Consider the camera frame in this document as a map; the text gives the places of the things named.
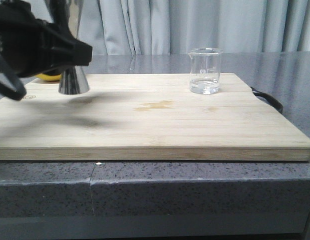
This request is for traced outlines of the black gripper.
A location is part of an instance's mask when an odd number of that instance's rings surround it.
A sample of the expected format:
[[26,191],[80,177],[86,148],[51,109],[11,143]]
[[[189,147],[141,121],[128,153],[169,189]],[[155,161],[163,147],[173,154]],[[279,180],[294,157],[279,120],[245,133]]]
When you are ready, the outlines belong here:
[[19,77],[88,66],[93,48],[69,27],[68,0],[50,0],[52,22],[35,17],[23,0],[0,1],[0,55]]

